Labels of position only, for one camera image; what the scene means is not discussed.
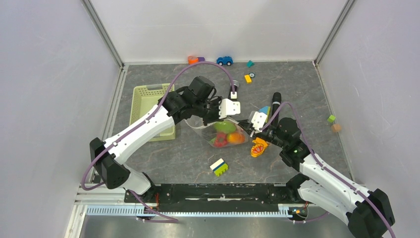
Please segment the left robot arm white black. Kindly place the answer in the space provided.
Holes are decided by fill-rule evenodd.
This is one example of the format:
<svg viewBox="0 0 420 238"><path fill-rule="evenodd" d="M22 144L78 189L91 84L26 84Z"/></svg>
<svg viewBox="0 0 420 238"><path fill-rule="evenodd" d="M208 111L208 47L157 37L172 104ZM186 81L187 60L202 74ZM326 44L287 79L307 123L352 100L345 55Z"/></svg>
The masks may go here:
<svg viewBox="0 0 420 238"><path fill-rule="evenodd" d="M127 188L150 202L156 189L144 173L125 164L128 158L150 139L191 116L202 118L204 123L218 121L220 102L214 83L197 76L189 86L166 92L149 112L117 135L104 141L94 138L89 144L91 166L108 189Z"/></svg>

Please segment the bright green toy leaf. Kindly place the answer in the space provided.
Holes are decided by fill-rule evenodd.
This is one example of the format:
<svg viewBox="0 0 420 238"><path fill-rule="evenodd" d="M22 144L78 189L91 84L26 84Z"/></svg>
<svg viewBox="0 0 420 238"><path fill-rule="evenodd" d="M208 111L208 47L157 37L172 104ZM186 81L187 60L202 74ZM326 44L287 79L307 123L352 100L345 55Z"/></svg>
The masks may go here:
<svg viewBox="0 0 420 238"><path fill-rule="evenodd" d="M237 130L236 125L230 121L218 121L213 125L213 127L216 132L225 134L234 133Z"/></svg>

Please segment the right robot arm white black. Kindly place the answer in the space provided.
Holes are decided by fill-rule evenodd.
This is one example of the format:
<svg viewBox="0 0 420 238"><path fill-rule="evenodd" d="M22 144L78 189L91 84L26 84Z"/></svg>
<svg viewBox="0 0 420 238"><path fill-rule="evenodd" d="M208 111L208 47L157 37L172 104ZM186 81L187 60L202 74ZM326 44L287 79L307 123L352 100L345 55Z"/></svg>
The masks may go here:
<svg viewBox="0 0 420 238"><path fill-rule="evenodd" d="M306 144L296 120L282 118L278 125L260 130L256 123L239 121L252 139L280 147L280 157L299 174L289 180L286 196L292 202L307 201L340 219L356 238L392 237L395 217L387 194L360 185L327 164Z"/></svg>

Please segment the orange red toy mango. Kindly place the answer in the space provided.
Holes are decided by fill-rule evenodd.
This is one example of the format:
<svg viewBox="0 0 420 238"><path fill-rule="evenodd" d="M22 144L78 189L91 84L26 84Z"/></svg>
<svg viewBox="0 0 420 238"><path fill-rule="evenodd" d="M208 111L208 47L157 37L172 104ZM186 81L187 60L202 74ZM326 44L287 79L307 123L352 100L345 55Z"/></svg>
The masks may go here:
<svg viewBox="0 0 420 238"><path fill-rule="evenodd" d="M241 132L233 132L229 133L226 139L230 144L242 144L245 142L246 137Z"/></svg>

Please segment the red toy tomato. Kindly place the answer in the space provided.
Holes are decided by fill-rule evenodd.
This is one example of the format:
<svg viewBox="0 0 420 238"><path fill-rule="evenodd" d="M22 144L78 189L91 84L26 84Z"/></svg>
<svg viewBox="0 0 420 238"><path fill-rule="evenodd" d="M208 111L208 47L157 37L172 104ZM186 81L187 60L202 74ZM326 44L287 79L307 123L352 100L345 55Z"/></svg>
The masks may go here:
<svg viewBox="0 0 420 238"><path fill-rule="evenodd" d="M227 134L218 132L215 139L213 140L213 146L216 148L222 148L228 145Z"/></svg>

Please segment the clear dotted zip bag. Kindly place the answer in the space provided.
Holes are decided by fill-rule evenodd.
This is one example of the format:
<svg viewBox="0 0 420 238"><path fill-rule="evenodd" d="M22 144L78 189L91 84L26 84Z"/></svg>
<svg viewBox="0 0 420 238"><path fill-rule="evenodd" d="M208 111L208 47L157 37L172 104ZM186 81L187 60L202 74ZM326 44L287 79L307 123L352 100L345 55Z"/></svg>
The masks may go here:
<svg viewBox="0 0 420 238"><path fill-rule="evenodd" d="M200 117L192 116L185 122L213 148L241 145L249 140L248 134L239 126L239 122L231 118L204 125Z"/></svg>

